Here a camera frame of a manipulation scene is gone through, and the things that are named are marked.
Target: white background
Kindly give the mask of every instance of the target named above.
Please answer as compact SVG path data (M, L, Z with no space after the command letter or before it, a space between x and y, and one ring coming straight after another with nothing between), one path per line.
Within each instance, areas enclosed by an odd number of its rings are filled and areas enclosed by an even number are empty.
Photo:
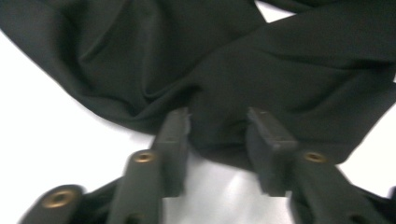
M291 15L268 10L270 21ZM382 196L396 186L395 133L393 107L341 165L354 184ZM95 116L0 33L0 223L17 223L59 185L103 186L152 138ZM253 174L197 157L191 164L186 196L166 201L168 224L290 223L285 200L261 196Z

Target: black cloth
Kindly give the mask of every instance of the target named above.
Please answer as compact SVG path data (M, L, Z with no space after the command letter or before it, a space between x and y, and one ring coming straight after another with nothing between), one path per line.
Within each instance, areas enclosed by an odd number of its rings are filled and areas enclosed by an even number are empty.
M300 148L343 161L396 100L396 1L268 2L299 13L266 23L248 0L0 0L0 28L122 126L156 133L187 106L202 155L251 169L254 106Z

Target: dark green fabric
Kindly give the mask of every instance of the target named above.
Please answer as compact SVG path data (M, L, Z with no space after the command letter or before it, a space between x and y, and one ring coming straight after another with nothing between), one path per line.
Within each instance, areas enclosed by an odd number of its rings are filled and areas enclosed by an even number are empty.
M396 1L268 2L300 13L266 23L248 0L0 0L0 28L122 126L156 133L188 106L195 148L250 169L255 106L343 161L396 100Z

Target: wrinkled fabric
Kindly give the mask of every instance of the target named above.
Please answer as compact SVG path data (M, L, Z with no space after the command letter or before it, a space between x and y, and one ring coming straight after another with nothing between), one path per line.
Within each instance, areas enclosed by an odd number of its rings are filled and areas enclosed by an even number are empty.
M0 29L124 127L156 133L187 106L203 156L251 169L254 106L341 162L396 101L396 1L267 2L298 14L266 23L248 0L0 0Z

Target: brass screw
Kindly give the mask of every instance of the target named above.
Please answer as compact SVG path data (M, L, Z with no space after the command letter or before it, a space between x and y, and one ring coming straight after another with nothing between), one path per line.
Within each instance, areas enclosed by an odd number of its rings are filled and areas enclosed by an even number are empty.
M44 199L42 205L45 208L56 208L67 205L72 202L76 197L76 193L70 189L62 189L52 193Z
M317 152L308 152L304 155L305 159L312 162L326 162L326 157Z
M137 162L148 162L154 160L154 155L149 152L141 153L134 158Z

